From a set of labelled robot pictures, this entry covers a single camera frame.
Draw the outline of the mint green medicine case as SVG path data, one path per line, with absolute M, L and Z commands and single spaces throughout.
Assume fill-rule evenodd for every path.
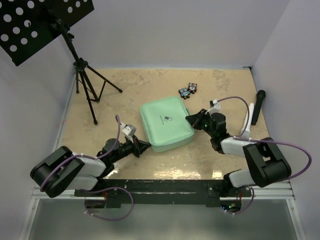
M 195 131 L 186 120 L 189 112 L 179 97 L 170 96 L 144 103 L 140 114 L 153 152 L 166 152 L 192 142 Z

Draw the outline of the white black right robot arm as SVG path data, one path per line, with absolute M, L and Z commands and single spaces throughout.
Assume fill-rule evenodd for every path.
M 237 139 L 227 132 L 225 115 L 218 112 L 209 114 L 205 109 L 185 119 L 194 129 L 210 136 L 211 146 L 216 152 L 245 158 L 246 169 L 223 176 L 223 194 L 233 197 L 242 187 L 254 185 L 263 188 L 291 176 L 292 169 L 272 138 L 258 142 Z

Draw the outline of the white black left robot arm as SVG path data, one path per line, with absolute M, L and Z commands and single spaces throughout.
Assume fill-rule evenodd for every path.
M 92 196 L 99 196 L 104 190 L 104 184 L 99 180 L 115 169 L 115 162 L 128 155 L 139 158 L 150 147 L 149 142 L 136 136 L 132 139 L 126 137 L 124 143 L 110 138 L 91 159 L 61 146 L 38 163 L 31 170 L 30 177 L 50 198 L 59 196 L 65 190 L 85 190 Z

